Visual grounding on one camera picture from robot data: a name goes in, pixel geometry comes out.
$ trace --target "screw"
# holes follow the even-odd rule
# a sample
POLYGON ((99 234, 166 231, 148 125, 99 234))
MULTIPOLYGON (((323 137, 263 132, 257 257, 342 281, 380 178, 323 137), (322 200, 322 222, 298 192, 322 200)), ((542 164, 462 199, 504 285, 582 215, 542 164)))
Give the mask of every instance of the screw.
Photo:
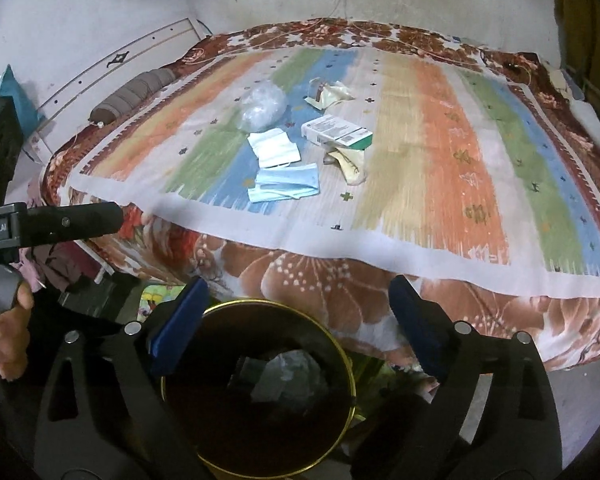
POLYGON ((75 330, 71 330, 71 332, 64 334, 64 342, 68 343, 69 345, 75 343, 78 341, 78 339, 80 339, 80 334, 75 330))
POLYGON ((458 332, 459 334, 463 334, 463 335, 468 335, 472 332, 472 330, 474 329, 470 324, 468 324, 466 321, 458 321, 455 325, 454 328, 456 329, 456 332, 458 332))
POLYGON ((141 330, 142 330, 142 323, 137 322, 137 321, 132 321, 131 323, 127 323, 125 325, 125 334, 127 334, 127 335, 136 335, 141 330))
POLYGON ((516 334, 516 339, 525 345, 531 343, 531 336, 527 332, 518 332, 516 334))

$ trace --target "bed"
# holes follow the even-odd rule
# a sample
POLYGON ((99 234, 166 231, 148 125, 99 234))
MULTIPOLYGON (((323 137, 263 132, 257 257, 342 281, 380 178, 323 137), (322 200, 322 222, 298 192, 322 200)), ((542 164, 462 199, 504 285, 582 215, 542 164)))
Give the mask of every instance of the bed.
POLYGON ((79 132, 43 175, 49 204, 123 207, 120 232, 90 242, 113 267, 199 274, 218 298, 288 304, 347 349, 410 366, 387 298, 401 273, 481 333, 527 330, 548 370, 600 358, 600 150, 535 54, 321 18, 213 36, 168 68, 176 82, 79 132), (319 115, 302 101, 315 76, 356 95, 330 113, 374 131, 367 181, 320 167, 315 199, 250 204, 240 96, 281 86, 278 126, 320 166, 299 133, 319 115))

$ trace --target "blue surgical mask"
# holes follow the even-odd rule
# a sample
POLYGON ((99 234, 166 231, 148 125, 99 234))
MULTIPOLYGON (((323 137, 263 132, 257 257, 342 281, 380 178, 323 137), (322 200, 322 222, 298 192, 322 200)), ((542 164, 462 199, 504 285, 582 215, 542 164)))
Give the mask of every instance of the blue surgical mask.
POLYGON ((293 166, 260 170, 256 175, 255 187, 247 190, 249 200, 272 202, 302 198, 320 193, 318 166, 293 166))

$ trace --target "teal pillow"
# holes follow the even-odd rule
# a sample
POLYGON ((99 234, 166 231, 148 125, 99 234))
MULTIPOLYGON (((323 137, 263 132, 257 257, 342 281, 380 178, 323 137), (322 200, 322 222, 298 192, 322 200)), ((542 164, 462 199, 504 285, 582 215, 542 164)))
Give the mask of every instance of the teal pillow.
POLYGON ((27 139, 27 137, 36 131, 40 123, 45 120, 45 117, 38 113, 36 107, 22 89, 22 86, 16 81, 11 65, 7 65, 7 70, 4 71, 4 74, 0 78, 0 97, 7 96, 13 98, 18 122, 22 128, 24 138, 27 139))

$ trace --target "wire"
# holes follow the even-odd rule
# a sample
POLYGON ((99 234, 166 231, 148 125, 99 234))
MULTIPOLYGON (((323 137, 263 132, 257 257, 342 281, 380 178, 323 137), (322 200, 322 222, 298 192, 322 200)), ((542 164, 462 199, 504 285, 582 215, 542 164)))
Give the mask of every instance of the wire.
MULTIPOLYGON (((328 16, 326 16, 324 18, 320 18, 317 22, 312 23, 311 25, 309 25, 309 26, 307 26, 305 28, 300 28, 298 30, 295 30, 294 33, 297 34, 298 32, 304 32, 305 30, 309 30, 310 28, 316 28, 316 27, 318 27, 325 20, 328 20, 331 16, 333 16, 336 13, 336 11, 338 10, 338 7, 340 6, 341 2, 342 2, 342 0, 337 0, 336 1, 336 4, 333 7, 333 10, 329 13, 328 16)), ((344 12, 344 19, 347 20, 347 21, 349 21, 349 16, 347 15, 347 2, 348 2, 348 0, 344 0, 344 2, 343 2, 343 12, 344 12)), ((209 28, 206 27, 206 25, 204 23, 202 23, 202 25, 205 26, 206 30, 209 30, 209 28)), ((355 23, 349 22, 349 25, 353 26, 357 30, 360 30, 361 32, 364 32, 364 34, 367 37, 370 36, 370 34, 369 34, 369 32, 367 30, 365 30, 364 28, 361 28, 361 27, 357 26, 355 23)), ((283 34, 280 34, 278 36, 270 38, 267 41, 263 41, 262 43, 259 43, 258 46, 263 46, 264 44, 271 43, 272 41, 276 41, 279 38, 282 38, 282 37, 286 36, 287 34, 288 34, 288 32, 285 32, 283 34)), ((405 43, 404 41, 401 41, 401 43, 403 43, 406 46, 409 46, 409 47, 411 47, 411 48, 413 48, 415 50, 419 50, 421 52, 425 52, 426 54, 429 54, 433 58, 441 59, 441 60, 449 62, 451 64, 456 64, 456 65, 461 65, 461 66, 469 66, 469 67, 472 67, 472 68, 476 67, 475 63, 467 63, 465 61, 458 61, 458 60, 455 60, 455 59, 451 59, 449 57, 440 56, 440 54, 436 54, 435 52, 431 52, 431 51, 426 50, 424 48, 417 47, 417 46, 415 46, 415 45, 413 45, 411 43, 405 43)), ((250 48, 249 46, 245 46, 245 47, 239 48, 237 50, 232 50, 231 52, 225 52, 224 54, 218 54, 217 56, 213 56, 213 57, 211 57, 209 59, 203 59, 203 60, 200 60, 200 61, 188 62, 187 64, 189 64, 189 65, 197 65, 197 64, 200 64, 200 63, 206 63, 206 62, 209 62, 209 61, 213 61, 213 60, 217 59, 218 57, 225 56, 226 54, 237 54, 239 52, 243 52, 245 50, 248 50, 249 48, 250 48)), ((195 48, 195 49, 193 49, 193 52, 201 52, 202 54, 204 54, 205 50, 203 48, 195 48)), ((529 72, 529 70, 526 70, 526 71, 529 74, 529 84, 531 85, 531 80, 532 80, 531 73, 529 72)))
MULTIPOLYGON (((336 10, 338 10, 338 7, 340 6, 341 1, 342 0, 337 0, 336 1, 336 4, 333 7, 333 10, 329 13, 329 15, 327 17, 320 18, 317 22, 312 23, 311 25, 308 25, 307 27, 299 28, 298 30, 294 30, 294 33, 297 34, 298 32, 304 32, 305 30, 309 30, 310 28, 316 28, 316 27, 318 27, 321 23, 323 23, 325 20, 328 20, 331 16, 333 16, 335 14, 336 10)), ((284 32, 283 34, 279 34, 278 36, 274 36, 273 38, 270 38, 267 41, 263 41, 262 43, 259 43, 258 46, 263 46, 264 44, 271 43, 272 41, 279 40, 280 38, 283 38, 287 34, 288 34, 288 32, 284 32)), ((225 56, 227 54, 238 54, 239 52, 243 52, 245 50, 249 50, 250 48, 251 48, 250 46, 245 46, 243 48, 238 48, 236 50, 232 50, 231 52, 225 52, 224 54, 218 54, 217 56, 210 57, 209 59, 202 59, 200 61, 188 62, 186 64, 188 64, 188 65, 197 65, 197 64, 201 64, 201 63, 206 63, 206 62, 209 62, 209 61, 213 61, 213 60, 215 60, 215 59, 217 59, 219 57, 225 56)), ((205 50, 203 48, 194 48, 192 50, 193 50, 193 52, 202 52, 203 54, 205 53, 205 50)))
POLYGON ((197 22, 198 22, 200 25, 202 25, 203 27, 205 27, 205 28, 206 28, 206 30, 208 31, 208 33, 209 33, 210 35, 213 35, 213 33, 211 32, 211 29, 210 29, 210 28, 208 28, 208 27, 205 25, 205 22, 203 22, 202 20, 196 20, 196 21, 197 21, 197 22))
POLYGON ((25 150, 25 149, 24 149, 24 146, 23 146, 23 147, 20 149, 20 151, 21 151, 22 153, 24 153, 25 155, 27 155, 27 157, 29 157, 29 160, 30 160, 31 162, 35 162, 35 163, 37 164, 37 162, 36 162, 36 161, 33 159, 33 157, 32 157, 31 155, 29 155, 29 153, 27 153, 27 150, 25 150))
POLYGON ((531 70, 529 70, 526 66, 520 66, 520 65, 517 65, 517 66, 519 66, 520 68, 524 68, 526 70, 526 73, 529 74, 529 84, 527 86, 530 87, 531 86, 531 80, 532 80, 532 78, 531 78, 531 70))

